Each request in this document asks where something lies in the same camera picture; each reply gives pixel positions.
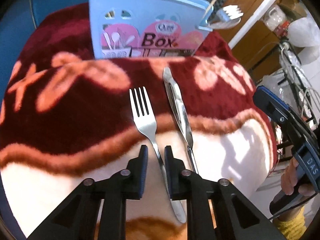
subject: red blanket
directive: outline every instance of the red blanket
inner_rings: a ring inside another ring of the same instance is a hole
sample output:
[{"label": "red blanket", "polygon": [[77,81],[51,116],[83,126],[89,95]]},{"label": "red blanket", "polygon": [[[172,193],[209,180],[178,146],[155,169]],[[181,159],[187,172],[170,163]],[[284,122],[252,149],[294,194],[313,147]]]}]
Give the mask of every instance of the red blanket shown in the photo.
[{"label": "red blanket", "polygon": [[[85,176],[142,141],[132,119],[129,88],[146,87],[158,134],[177,131],[162,80],[167,65],[181,88],[194,133],[224,136],[255,120],[263,130],[257,138],[267,141],[264,154],[273,166],[276,145],[268,118],[254,106],[254,85],[217,32],[208,35],[196,57],[94,60],[88,18],[88,4],[49,15],[12,70],[0,115],[6,194],[5,172],[12,163],[48,174]],[[13,198],[8,200],[15,205]],[[18,208],[12,210],[23,216]],[[17,220],[26,235],[34,229]]]}]

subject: fork tine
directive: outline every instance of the fork tine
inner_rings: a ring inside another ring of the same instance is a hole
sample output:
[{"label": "fork tine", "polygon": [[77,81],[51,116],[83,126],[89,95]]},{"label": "fork tine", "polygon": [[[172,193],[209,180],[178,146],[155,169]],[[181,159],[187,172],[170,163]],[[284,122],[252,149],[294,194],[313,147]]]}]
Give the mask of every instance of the fork tine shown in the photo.
[{"label": "fork tine", "polygon": [[144,115],[147,115],[146,106],[144,105],[141,88],[139,88],[139,92],[140,92],[140,98],[141,98],[142,109],[143,109]]},{"label": "fork tine", "polygon": [[137,114],[136,105],[133,100],[133,95],[132,95],[131,89],[130,89],[129,93],[130,93],[130,103],[131,103],[132,115],[133,115],[133,119],[135,119],[135,118],[138,118],[138,114]]},{"label": "fork tine", "polygon": [[149,114],[154,115],[154,114],[153,114],[152,107],[151,107],[151,103],[150,103],[150,100],[149,100],[149,96],[148,96],[148,93],[147,93],[145,87],[143,87],[143,92],[144,92],[144,96],[145,96],[145,98],[146,98],[147,109],[148,109],[148,111],[149,111]]},{"label": "fork tine", "polygon": [[138,94],[137,94],[137,90],[136,89],[134,89],[134,93],[136,94],[136,101],[137,101],[137,105],[138,105],[139,117],[141,117],[142,116],[142,112],[141,112],[141,107],[140,107],[139,98],[138,98]]}]

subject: black cable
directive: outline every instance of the black cable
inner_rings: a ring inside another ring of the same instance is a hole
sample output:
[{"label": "black cable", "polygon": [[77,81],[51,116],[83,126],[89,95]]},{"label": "black cable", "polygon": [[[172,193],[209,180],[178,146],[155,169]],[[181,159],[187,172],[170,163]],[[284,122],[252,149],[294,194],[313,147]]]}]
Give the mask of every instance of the black cable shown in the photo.
[{"label": "black cable", "polygon": [[292,209],[295,209],[295,208],[297,208],[297,207],[305,204],[305,203],[308,202],[309,200],[313,199],[317,194],[318,194],[318,193],[314,193],[311,197],[305,199],[304,201],[301,201],[300,203],[298,203],[298,204],[296,204],[296,205],[294,205],[294,206],[292,206],[292,207],[290,207],[290,208],[287,208],[286,210],[281,211],[279,214],[277,214],[277,215],[269,218],[269,220],[275,219],[275,218],[277,218],[278,216],[281,216],[282,214],[284,214],[284,213],[286,213],[286,212],[288,212],[288,211],[290,211],[290,210],[292,210]]}]

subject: knife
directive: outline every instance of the knife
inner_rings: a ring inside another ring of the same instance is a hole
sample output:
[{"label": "knife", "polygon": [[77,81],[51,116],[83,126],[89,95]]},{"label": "knife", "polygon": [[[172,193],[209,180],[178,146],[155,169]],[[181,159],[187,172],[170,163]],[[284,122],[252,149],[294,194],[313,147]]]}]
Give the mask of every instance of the knife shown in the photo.
[{"label": "knife", "polygon": [[169,103],[173,111],[173,115],[177,121],[177,124],[180,128],[180,131],[185,141],[187,142],[187,153],[190,159],[191,167],[193,169],[193,172],[199,174],[198,168],[196,165],[196,160],[192,151],[193,138],[192,138],[191,128],[190,128],[190,124],[187,116],[187,111],[182,101],[180,88],[176,83],[176,81],[173,79],[169,67],[164,68],[163,80],[164,80],[165,90],[167,92],[167,96],[169,99]]}]

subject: fork handle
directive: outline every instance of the fork handle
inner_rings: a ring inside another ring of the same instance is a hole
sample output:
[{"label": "fork handle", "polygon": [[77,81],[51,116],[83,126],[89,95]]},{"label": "fork handle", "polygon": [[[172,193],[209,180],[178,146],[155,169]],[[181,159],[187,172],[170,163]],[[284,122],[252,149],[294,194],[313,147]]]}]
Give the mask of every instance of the fork handle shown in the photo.
[{"label": "fork handle", "polygon": [[163,178],[164,184],[165,184],[165,189],[166,189],[168,197],[170,199],[171,207],[173,209],[173,212],[174,212],[176,218],[179,220],[179,222],[185,223],[187,221],[187,218],[186,218],[186,213],[185,213],[185,211],[183,209],[181,201],[180,200],[174,201],[174,200],[172,200],[170,198],[169,190],[168,190],[167,172],[165,170],[164,162],[163,162],[163,159],[162,159],[162,157],[160,155],[159,148],[158,148],[158,145],[156,143],[156,139],[154,139],[154,140],[150,139],[150,141],[151,141],[152,146],[153,146],[153,148],[154,148],[154,150],[156,152],[156,156],[157,156],[158,163],[159,163],[159,166],[160,166],[162,178]]}]

